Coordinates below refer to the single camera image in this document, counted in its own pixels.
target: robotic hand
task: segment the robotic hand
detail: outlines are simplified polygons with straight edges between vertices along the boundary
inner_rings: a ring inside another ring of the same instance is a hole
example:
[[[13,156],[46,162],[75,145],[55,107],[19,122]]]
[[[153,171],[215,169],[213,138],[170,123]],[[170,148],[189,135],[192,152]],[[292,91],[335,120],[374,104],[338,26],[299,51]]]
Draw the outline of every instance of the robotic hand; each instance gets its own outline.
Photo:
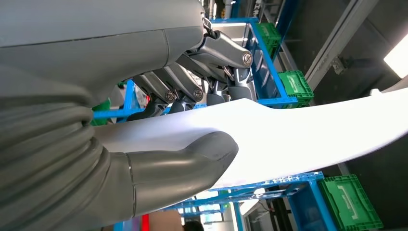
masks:
[[[203,13],[196,0],[1,4],[0,230],[89,230],[214,185],[238,152],[226,133],[180,151],[110,153],[89,125],[90,108],[129,78],[154,102],[141,117],[192,108],[204,94],[184,68],[211,83],[208,104],[255,99],[250,53]]]
[[[188,69],[208,82],[207,105],[247,98],[256,101],[251,73],[252,54],[221,31],[214,31],[202,14],[204,39],[198,48],[184,52],[169,66],[133,77],[152,99],[146,110],[128,121],[159,116],[172,103],[170,113],[190,110],[203,99],[203,90]]]

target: cable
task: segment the cable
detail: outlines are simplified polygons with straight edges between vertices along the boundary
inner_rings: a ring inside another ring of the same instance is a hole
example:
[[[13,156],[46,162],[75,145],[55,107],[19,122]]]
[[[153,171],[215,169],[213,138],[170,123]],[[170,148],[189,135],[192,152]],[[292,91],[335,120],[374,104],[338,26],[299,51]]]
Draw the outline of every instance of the cable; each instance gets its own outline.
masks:
[[[265,208],[265,206],[261,203],[261,201],[258,201],[258,203],[264,208],[265,211],[275,212],[275,210],[274,210],[273,208],[272,208],[272,209],[267,209],[267,208]]]

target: bolt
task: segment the bolt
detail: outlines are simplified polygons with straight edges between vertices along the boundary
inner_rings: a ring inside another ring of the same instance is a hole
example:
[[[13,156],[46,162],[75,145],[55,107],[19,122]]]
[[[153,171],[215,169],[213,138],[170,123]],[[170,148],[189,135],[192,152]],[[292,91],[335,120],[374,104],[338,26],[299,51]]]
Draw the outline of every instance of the bolt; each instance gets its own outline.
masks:
[[[203,91],[200,88],[196,88],[193,94],[194,97],[197,98],[198,100],[201,100],[203,98]]]
[[[245,52],[242,56],[242,61],[245,66],[251,66],[252,64],[252,55],[250,52]]]
[[[174,93],[172,93],[171,91],[166,92],[166,99],[169,102],[173,102],[176,99],[176,96]]]

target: ceiling light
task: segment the ceiling light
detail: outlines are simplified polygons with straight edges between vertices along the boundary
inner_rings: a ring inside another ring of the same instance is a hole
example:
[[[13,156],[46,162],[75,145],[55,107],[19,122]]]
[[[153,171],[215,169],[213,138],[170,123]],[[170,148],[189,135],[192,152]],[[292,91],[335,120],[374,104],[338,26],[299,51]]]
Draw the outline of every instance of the ceiling light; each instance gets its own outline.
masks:
[[[400,77],[408,75],[408,34],[388,53],[384,61]]]

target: green storage bin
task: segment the green storage bin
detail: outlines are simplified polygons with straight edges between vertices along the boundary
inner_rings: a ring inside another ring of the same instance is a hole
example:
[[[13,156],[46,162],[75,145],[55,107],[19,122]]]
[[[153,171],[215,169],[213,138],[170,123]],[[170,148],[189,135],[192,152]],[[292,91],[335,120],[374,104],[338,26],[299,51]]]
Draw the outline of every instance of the green storage bin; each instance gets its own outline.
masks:
[[[278,73],[279,78],[285,87],[288,97],[296,97],[298,103],[285,105],[283,108],[307,107],[309,102],[315,97],[301,71],[287,71]]]
[[[267,47],[269,55],[275,53],[276,48],[281,42],[281,36],[273,23],[259,23],[257,29],[261,34],[261,38]]]
[[[325,178],[319,188],[339,231],[383,227],[356,175]]]
[[[97,112],[97,111],[108,111],[111,108],[111,102],[109,99],[107,99],[105,102],[95,106],[92,108],[92,111]],[[106,125],[108,124],[108,119],[93,119],[90,124],[92,126],[101,126],[101,125]]]

